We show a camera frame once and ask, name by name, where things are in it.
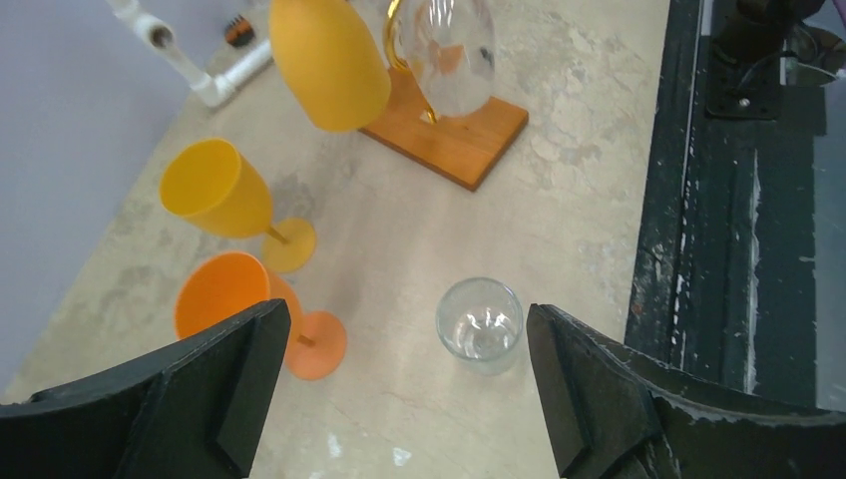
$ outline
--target white pvc pipe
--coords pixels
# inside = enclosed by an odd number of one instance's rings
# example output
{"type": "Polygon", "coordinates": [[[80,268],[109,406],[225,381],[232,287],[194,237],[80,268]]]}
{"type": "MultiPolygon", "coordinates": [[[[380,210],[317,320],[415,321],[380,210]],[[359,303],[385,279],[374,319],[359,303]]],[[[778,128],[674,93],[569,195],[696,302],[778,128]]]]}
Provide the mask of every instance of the white pvc pipe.
{"type": "Polygon", "coordinates": [[[225,103],[238,88],[263,69],[271,60],[269,40],[264,40],[244,55],[226,72],[212,77],[197,67],[177,47],[173,29],[148,13],[138,0],[106,0],[115,16],[156,53],[164,57],[186,79],[189,87],[209,107],[225,103]]]}

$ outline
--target black metal frame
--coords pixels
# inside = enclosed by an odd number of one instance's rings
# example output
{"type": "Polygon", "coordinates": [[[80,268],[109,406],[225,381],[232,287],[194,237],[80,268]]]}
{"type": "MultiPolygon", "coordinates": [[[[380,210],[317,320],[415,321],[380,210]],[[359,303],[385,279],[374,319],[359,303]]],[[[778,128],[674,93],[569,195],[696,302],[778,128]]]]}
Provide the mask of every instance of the black metal frame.
{"type": "MultiPolygon", "coordinates": [[[[713,2],[714,32],[733,6],[713,2]]],[[[775,121],[714,118],[699,11],[670,4],[626,344],[705,380],[814,405],[813,264],[801,258],[814,257],[824,92],[782,87],[775,121]],[[754,238],[766,249],[759,262],[754,238]]]]}
{"type": "Polygon", "coordinates": [[[704,381],[551,305],[527,319],[560,477],[808,477],[846,473],[846,413],[704,381]]]}
{"type": "Polygon", "coordinates": [[[0,477],[247,477],[289,333],[284,301],[262,302],[0,406],[0,477]]]}

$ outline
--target gold handle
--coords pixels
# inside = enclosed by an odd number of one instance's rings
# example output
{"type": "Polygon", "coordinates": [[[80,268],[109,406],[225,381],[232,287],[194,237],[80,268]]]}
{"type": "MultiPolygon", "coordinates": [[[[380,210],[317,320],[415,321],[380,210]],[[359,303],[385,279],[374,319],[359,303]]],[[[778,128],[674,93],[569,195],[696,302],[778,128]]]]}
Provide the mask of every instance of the gold handle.
{"type": "MultiPolygon", "coordinates": [[[[397,14],[402,6],[403,0],[391,0],[388,5],[388,14],[385,19],[385,25],[382,27],[382,45],[385,47],[385,56],[388,57],[388,63],[396,70],[409,73],[411,69],[408,67],[408,62],[400,58],[396,53],[396,34],[399,26],[399,19],[397,14]]],[[[429,105],[426,97],[423,97],[423,103],[426,105],[426,116],[429,117],[429,123],[435,124],[438,122],[438,117],[435,115],[435,110],[429,105]]]]}

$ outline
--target black cable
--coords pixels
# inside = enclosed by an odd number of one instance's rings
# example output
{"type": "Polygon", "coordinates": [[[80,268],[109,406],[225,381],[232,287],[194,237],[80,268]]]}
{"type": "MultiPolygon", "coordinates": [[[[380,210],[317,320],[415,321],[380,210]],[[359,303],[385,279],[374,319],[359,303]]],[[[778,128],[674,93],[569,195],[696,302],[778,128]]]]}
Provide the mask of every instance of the black cable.
{"type": "Polygon", "coordinates": [[[819,38],[817,38],[817,36],[814,35],[814,33],[811,31],[810,27],[808,27],[808,25],[801,20],[796,22],[796,24],[794,25],[793,28],[795,30],[799,31],[799,32],[802,32],[802,34],[805,35],[805,37],[808,40],[811,41],[811,44],[814,47],[814,54],[813,54],[813,56],[811,56],[811,58],[809,58],[809,59],[799,58],[799,60],[802,61],[802,62],[805,62],[805,63],[814,62],[815,61],[814,59],[818,60],[819,56],[821,55],[819,38]]]}
{"type": "Polygon", "coordinates": [[[837,77],[836,74],[829,72],[828,70],[826,70],[824,68],[815,67],[813,65],[808,65],[808,64],[802,63],[802,62],[798,62],[798,63],[796,63],[796,65],[799,66],[799,68],[806,68],[808,70],[811,70],[811,71],[814,71],[814,72],[817,72],[817,73],[821,73],[821,74],[827,76],[828,78],[830,78],[831,80],[839,80],[839,78],[837,77]]]}
{"type": "Polygon", "coordinates": [[[820,66],[822,66],[822,64],[823,64],[823,62],[825,61],[825,58],[826,58],[826,57],[828,57],[828,56],[829,56],[829,55],[831,55],[832,53],[840,53],[840,47],[843,45],[843,43],[844,43],[844,42],[843,42],[843,40],[842,40],[842,39],[840,39],[840,38],[838,38],[838,39],[837,39],[837,42],[835,42],[835,43],[834,43],[834,45],[832,45],[832,46],[830,46],[830,47],[824,47],[824,48],[822,48],[822,51],[821,51],[821,52],[819,53],[819,55],[817,55],[817,57],[814,59],[813,65],[820,65],[820,66]]]}
{"type": "Polygon", "coordinates": [[[746,70],[746,73],[744,73],[743,76],[740,78],[740,81],[737,83],[737,86],[732,89],[732,93],[742,93],[746,89],[746,87],[749,86],[749,83],[751,83],[752,79],[755,77],[755,74],[757,74],[760,70],[766,67],[773,60],[779,60],[781,58],[799,58],[799,55],[796,52],[786,50],[771,53],[766,57],[758,60],[757,62],[753,63],[748,70],[746,70]]]}

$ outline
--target orange object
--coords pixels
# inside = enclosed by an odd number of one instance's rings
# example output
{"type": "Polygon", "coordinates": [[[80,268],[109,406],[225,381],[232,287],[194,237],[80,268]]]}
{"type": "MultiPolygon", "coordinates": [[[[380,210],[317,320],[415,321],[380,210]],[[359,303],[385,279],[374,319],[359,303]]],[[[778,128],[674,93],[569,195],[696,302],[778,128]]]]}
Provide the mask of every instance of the orange object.
{"type": "Polygon", "coordinates": [[[240,48],[248,45],[255,38],[255,30],[252,29],[249,20],[243,18],[243,15],[238,15],[226,25],[224,37],[227,43],[240,48]]]}
{"type": "Polygon", "coordinates": [[[451,75],[458,70],[461,61],[464,60],[464,45],[444,48],[433,40],[429,42],[429,57],[438,60],[438,70],[441,75],[451,75]]]}
{"type": "MultiPolygon", "coordinates": [[[[441,57],[440,68],[452,68],[457,51],[441,57]]],[[[370,138],[424,167],[475,192],[526,127],[529,112],[491,97],[481,109],[463,118],[441,118],[432,124],[427,103],[410,74],[390,69],[393,90],[388,108],[361,129],[370,138]]]]}
{"type": "Polygon", "coordinates": [[[291,373],[315,380],[334,371],[346,352],[346,330],[341,322],[325,311],[303,315],[290,285],[242,251],[214,256],[191,274],[174,310],[177,337],[185,339],[275,298],[284,299],[290,313],[285,365],[291,373]]]}

